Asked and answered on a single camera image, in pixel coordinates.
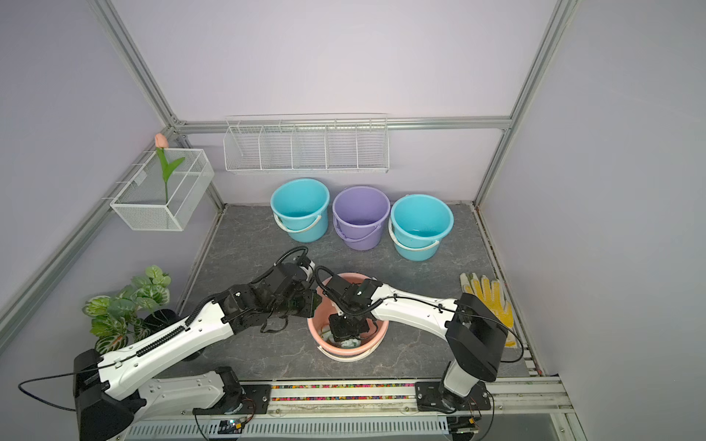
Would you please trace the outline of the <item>teal plastic bucket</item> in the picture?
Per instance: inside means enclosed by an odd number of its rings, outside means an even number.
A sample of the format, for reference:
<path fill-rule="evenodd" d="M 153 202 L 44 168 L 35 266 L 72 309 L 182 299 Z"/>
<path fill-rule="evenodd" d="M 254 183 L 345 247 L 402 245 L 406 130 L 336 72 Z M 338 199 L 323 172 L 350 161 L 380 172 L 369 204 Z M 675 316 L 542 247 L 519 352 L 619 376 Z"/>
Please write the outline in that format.
<path fill-rule="evenodd" d="M 270 207 L 279 229 L 303 244 L 313 243 L 327 232 L 329 203 L 327 186 L 312 178 L 283 184 L 270 198 Z"/>
<path fill-rule="evenodd" d="M 412 194 L 397 200 L 388 220 L 388 233 L 405 259 L 422 262 L 439 251 L 454 226 L 450 207 L 438 198 Z"/>

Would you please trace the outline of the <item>purple plastic bucket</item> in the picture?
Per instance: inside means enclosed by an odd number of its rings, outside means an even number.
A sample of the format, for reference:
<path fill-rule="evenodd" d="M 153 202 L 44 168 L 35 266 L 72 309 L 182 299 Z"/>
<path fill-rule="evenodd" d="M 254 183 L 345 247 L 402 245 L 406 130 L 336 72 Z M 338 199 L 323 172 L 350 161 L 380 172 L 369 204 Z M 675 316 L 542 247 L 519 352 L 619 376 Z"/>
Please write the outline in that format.
<path fill-rule="evenodd" d="M 349 187 L 334 199 L 333 225 L 346 246 L 369 251 L 380 244 L 390 212 L 391 202 L 380 189 Z"/>

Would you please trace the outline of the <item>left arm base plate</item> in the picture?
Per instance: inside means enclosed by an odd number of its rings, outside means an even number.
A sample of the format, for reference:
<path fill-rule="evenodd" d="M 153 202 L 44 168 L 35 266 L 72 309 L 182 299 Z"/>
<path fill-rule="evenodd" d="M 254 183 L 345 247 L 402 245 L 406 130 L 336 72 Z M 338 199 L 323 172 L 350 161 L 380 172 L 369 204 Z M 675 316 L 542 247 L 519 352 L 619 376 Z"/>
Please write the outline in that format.
<path fill-rule="evenodd" d="M 210 408 L 195 407 L 193 415 L 264 415 L 270 405 L 271 386 L 265 383 L 246 384 L 239 392 L 227 392 Z"/>

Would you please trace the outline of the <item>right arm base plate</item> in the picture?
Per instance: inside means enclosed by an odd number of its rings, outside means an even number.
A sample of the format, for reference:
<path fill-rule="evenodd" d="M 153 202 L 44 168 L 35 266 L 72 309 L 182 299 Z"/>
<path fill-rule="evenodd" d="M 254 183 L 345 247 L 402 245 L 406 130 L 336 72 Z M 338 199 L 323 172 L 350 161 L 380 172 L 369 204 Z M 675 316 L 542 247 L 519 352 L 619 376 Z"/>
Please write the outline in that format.
<path fill-rule="evenodd" d="M 492 408 L 485 382 L 477 382 L 465 397 L 446 390 L 439 380 L 415 383 L 417 409 L 421 412 L 450 413 L 488 411 Z"/>

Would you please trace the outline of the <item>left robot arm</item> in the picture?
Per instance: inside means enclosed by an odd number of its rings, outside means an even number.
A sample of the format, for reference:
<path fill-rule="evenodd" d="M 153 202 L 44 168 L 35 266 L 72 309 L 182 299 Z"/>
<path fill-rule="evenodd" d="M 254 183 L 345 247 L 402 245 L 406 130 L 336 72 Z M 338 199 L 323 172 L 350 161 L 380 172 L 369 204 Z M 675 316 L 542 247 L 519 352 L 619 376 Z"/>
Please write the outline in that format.
<path fill-rule="evenodd" d="M 160 380 L 166 369 L 273 316 L 311 318 L 320 299 L 314 263 L 279 262 L 254 281 L 204 299 L 191 315 L 144 340 L 104 355 L 75 358 L 74 397 L 79 437 L 110 440 L 144 418 L 178 411 L 195 415 L 254 413 L 233 369 L 217 367 L 192 377 Z"/>

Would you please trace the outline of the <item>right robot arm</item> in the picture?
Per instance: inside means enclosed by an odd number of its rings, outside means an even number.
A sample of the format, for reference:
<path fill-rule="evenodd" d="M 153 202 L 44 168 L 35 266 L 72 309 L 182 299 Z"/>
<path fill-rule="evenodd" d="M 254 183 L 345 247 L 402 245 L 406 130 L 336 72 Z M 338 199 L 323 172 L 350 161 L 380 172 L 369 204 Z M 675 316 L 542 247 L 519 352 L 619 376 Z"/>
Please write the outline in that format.
<path fill-rule="evenodd" d="M 453 360 L 443 391 L 466 398 L 478 382 L 498 377 L 509 329 L 478 298 L 434 299 L 397 290 L 376 279 L 360 283 L 334 276 L 320 287 L 345 320 L 365 318 L 402 323 L 448 343 Z"/>

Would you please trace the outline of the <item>pink plastic bucket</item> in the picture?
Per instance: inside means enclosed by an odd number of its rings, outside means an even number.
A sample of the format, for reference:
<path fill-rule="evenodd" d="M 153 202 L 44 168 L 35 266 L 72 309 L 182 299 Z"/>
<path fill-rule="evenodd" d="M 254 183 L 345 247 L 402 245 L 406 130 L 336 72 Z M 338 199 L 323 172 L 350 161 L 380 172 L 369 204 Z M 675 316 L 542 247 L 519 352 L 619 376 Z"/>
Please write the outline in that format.
<path fill-rule="evenodd" d="M 323 289 L 316 290 L 321 303 L 314 312 L 314 317 L 307 320 L 310 334 L 318 344 L 318 349 L 328 358 L 342 363 L 352 363 L 367 358 L 382 343 L 389 329 L 389 322 L 368 319 L 369 331 L 353 340 L 338 342 L 331 332 L 329 318 L 338 315 L 336 304 L 325 296 Z"/>

